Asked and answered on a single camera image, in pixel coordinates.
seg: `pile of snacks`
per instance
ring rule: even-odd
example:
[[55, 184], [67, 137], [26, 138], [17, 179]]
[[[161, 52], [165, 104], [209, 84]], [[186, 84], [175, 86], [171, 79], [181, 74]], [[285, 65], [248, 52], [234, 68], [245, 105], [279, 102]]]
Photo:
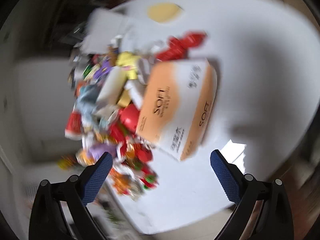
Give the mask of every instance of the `pile of snacks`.
[[114, 158], [109, 174], [119, 194], [137, 199], [145, 190], [157, 187], [157, 175], [148, 163], [153, 145], [136, 134], [145, 87], [157, 61], [183, 59], [188, 48], [200, 45], [205, 33], [187, 33], [169, 39], [165, 51], [119, 52], [114, 42], [103, 55], [72, 53], [69, 75], [76, 102], [65, 128], [65, 136], [82, 140], [76, 154], [83, 166], [94, 164], [104, 152]]

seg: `orange and white tissue box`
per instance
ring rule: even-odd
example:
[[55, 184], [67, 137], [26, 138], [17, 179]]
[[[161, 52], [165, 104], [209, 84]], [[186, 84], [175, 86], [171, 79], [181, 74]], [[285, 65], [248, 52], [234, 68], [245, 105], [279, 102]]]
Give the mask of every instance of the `orange and white tissue box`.
[[184, 160], [204, 135], [217, 90], [207, 59], [157, 63], [144, 95], [136, 133]]

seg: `purple package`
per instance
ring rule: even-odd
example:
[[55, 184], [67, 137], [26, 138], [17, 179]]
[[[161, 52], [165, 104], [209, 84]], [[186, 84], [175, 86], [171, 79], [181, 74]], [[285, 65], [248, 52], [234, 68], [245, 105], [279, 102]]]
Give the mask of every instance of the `purple package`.
[[112, 155], [112, 158], [115, 158], [117, 155], [117, 146], [108, 145], [106, 143], [97, 144], [90, 147], [87, 152], [87, 156], [92, 157], [97, 161], [105, 152], [110, 153]]
[[111, 70], [110, 63], [107, 59], [105, 59], [102, 63], [102, 66], [93, 74], [94, 79], [99, 79], [103, 75], [106, 75]]

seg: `blue gripper pad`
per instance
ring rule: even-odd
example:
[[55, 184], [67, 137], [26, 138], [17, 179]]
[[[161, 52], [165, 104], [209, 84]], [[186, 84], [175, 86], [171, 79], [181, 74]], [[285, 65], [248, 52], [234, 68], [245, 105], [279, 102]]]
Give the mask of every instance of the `blue gripper pad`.
[[113, 162], [111, 154], [104, 153], [95, 165], [87, 167], [95, 167], [96, 170], [91, 174], [87, 183], [84, 185], [84, 192], [81, 198], [84, 206], [94, 201], [96, 195], [102, 187], [103, 182], [106, 180], [106, 177], [112, 168], [112, 164]]
[[234, 202], [236, 205], [240, 203], [240, 185], [239, 178], [235, 178], [232, 172], [235, 168], [239, 171], [236, 172], [239, 177], [239, 174], [243, 176], [241, 171], [234, 164], [229, 164], [226, 159], [222, 156], [219, 150], [214, 150], [210, 156], [210, 164], [213, 168], [214, 173], [218, 177], [218, 180], [223, 187], [224, 192], [226, 193], [229, 201]]

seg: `wall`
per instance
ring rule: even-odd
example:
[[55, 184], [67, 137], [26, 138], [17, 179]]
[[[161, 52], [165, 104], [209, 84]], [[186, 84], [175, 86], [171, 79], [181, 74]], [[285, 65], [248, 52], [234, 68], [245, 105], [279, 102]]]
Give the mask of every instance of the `wall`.
[[64, 137], [75, 99], [68, 84], [68, 58], [31, 57], [15, 67], [16, 96], [34, 160], [74, 153], [81, 142]]
[[21, 200], [23, 164], [30, 162], [33, 155], [27, 141], [31, 131], [23, 127], [19, 113], [20, 103], [15, 93], [19, 75], [14, 66], [19, 59], [37, 53], [58, 1], [20, 0], [0, 29], [0, 210], [21, 240], [28, 238], [28, 220]]

